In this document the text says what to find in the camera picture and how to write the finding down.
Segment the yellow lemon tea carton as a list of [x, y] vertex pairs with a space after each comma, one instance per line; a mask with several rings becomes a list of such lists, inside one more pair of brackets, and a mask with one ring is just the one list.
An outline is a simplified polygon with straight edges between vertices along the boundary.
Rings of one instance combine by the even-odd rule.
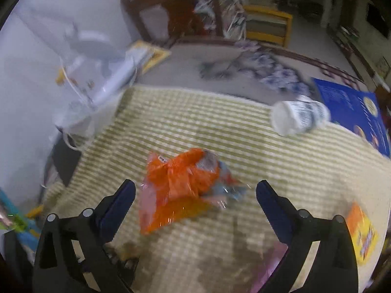
[[345, 219], [358, 265], [364, 265], [370, 259], [379, 235], [373, 223], [356, 202], [352, 203], [351, 209]]

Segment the blue yellow toy tablet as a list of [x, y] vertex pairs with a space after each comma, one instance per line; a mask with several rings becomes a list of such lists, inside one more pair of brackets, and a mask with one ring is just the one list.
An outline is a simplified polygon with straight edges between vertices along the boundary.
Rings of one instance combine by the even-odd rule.
[[26, 217], [1, 190], [1, 229], [15, 231], [22, 245], [36, 251], [40, 229], [36, 222]]

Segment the purple snack wrapper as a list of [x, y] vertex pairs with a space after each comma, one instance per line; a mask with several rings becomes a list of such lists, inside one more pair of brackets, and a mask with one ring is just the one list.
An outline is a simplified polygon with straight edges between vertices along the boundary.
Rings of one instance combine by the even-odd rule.
[[250, 293], [258, 292], [265, 285], [284, 257], [287, 249], [288, 246], [285, 243], [276, 241], [274, 245], [264, 254], [255, 273]]

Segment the tv cabinet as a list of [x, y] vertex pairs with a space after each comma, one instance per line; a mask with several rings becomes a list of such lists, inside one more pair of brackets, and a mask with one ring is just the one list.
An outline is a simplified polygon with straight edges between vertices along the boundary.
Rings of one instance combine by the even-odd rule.
[[344, 27], [335, 29], [331, 25], [327, 33], [369, 90], [381, 85], [390, 91], [390, 40], [360, 38]]

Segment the black phone on table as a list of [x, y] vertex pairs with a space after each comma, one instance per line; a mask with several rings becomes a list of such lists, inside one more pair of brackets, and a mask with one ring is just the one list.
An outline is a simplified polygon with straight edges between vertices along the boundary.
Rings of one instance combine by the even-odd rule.
[[54, 144], [52, 160], [65, 187], [70, 184], [81, 156], [80, 151], [69, 148], [62, 138], [59, 138]]

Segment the orange snack wrapper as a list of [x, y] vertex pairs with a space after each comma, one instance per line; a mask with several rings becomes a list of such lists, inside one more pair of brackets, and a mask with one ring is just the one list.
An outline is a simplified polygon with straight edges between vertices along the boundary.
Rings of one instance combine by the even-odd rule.
[[197, 217], [213, 207], [226, 208], [242, 200], [249, 189], [209, 150], [192, 148], [170, 159], [151, 153], [140, 190], [141, 233]]

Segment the wooden chair at table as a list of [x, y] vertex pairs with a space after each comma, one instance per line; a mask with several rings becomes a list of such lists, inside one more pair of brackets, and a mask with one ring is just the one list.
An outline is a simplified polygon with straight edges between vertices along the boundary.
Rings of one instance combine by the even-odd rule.
[[[150, 34], [141, 13], [160, 5], [168, 15], [168, 39], [158, 40]], [[159, 45], [176, 42], [186, 36], [207, 36], [204, 23], [195, 13], [196, 0], [121, 0], [121, 6], [135, 25], [145, 42]], [[215, 15], [214, 35], [223, 38], [223, 20], [219, 0], [211, 0], [212, 12]]]

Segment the yellow wooden bench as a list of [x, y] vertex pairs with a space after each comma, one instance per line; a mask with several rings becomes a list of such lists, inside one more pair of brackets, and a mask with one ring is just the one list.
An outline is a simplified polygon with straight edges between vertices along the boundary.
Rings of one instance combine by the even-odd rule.
[[245, 5], [246, 37], [287, 48], [290, 43], [293, 16], [260, 5]]

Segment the paper cup with pattern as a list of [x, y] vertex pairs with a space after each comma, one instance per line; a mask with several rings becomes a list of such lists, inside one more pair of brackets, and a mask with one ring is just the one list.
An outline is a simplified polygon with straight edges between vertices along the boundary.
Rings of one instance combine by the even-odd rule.
[[321, 102], [300, 95], [293, 101], [280, 101], [270, 111], [270, 124], [280, 136], [293, 136], [324, 127], [331, 120]]

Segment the blue book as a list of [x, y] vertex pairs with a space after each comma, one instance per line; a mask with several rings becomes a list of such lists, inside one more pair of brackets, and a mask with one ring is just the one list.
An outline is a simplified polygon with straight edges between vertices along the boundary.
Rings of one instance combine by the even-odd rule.
[[322, 79], [314, 79], [314, 83], [330, 111], [331, 122], [367, 140], [381, 154], [390, 157], [388, 132], [374, 93]]

